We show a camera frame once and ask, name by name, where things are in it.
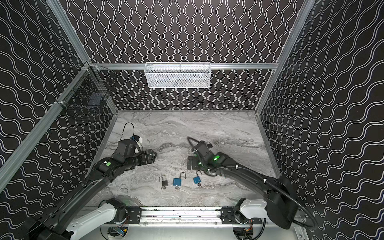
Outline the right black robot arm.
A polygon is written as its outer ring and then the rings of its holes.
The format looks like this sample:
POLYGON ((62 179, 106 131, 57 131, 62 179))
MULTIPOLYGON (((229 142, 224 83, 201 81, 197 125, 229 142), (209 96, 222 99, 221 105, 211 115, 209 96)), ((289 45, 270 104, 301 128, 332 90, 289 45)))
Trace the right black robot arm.
POLYGON ((222 152, 213 153, 211 144, 187 137, 192 148, 194 169, 210 177, 225 177, 259 193, 266 202, 267 218, 283 229, 289 229, 299 208, 297 195, 288 179, 263 175, 236 162, 222 152))

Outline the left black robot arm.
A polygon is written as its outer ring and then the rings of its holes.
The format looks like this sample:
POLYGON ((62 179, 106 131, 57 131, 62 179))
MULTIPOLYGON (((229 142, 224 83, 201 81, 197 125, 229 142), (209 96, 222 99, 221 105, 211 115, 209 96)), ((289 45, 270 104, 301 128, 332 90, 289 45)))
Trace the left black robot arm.
POLYGON ((102 189, 112 183, 125 171, 155 162, 157 153, 142 150, 141 144, 130 139, 118 142, 118 147, 110 157, 95 163, 90 174, 61 202, 44 211, 39 217, 30 217, 21 227, 21 240, 52 240, 55 237, 66 240, 71 220, 102 189))

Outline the middle blue padlock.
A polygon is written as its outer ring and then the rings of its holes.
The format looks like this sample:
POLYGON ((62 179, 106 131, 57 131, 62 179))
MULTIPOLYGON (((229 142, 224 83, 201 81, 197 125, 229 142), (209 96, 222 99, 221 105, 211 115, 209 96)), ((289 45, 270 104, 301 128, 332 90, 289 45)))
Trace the middle blue padlock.
POLYGON ((196 171, 196 176, 193 178, 193 181, 194 181, 194 184, 197 185, 198 187, 201 187, 202 184, 201 184, 201 177, 203 173, 200 171, 200 170, 197 170, 196 171))

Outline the blue padlock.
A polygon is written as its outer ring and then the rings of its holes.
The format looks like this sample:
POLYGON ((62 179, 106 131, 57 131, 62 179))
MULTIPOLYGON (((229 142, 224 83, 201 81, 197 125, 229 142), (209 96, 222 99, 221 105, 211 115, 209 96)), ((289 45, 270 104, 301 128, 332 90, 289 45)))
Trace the blue padlock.
POLYGON ((196 176, 193 178, 193 181, 194 181, 194 184, 197 185, 198 187, 201 187, 202 184, 201 184, 201 177, 203 173, 200 171, 200 170, 197 170, 196 171, 196 176))
POLYGON ((182 178, 184 178, 184 179, 187 178, 187 175, 186 175, 185 172, 181 172, 178 178, 174 178, 174 179, 173 179, 173 187, 174 187, 176 190, 179 190, 179 189, 180 189, 180 186, 181 186, 181 184, 182 184, 182 178))

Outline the left blue padlock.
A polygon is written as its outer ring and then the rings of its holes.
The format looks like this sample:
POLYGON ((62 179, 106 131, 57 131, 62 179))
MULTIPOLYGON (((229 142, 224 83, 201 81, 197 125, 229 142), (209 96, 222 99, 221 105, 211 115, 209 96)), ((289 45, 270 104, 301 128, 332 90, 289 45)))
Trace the left blue padlock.
POLYGON ((174 178, 174 179, 173 179, 173 187, 174 187, 176 190, 179 190, 179 189, 180 189, 180 186, 181 186, 181 184, 182 184, 182 178, 184 178, 184 179, 187 178, 187 175, 186 175, 185 172, 181 172, 178 178, 174 178))

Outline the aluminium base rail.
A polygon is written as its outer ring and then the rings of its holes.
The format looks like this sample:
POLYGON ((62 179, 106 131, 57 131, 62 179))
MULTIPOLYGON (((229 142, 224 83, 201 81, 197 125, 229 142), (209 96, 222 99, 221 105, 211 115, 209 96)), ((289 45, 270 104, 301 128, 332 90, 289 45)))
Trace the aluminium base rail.
POLYGON ((103 227, 248 227, 266 220, 272 227, 288 229, 287 223, 268 218, 264 207, 242 214, 237 207, 127 207, 128 221, 102 224, 103 227))

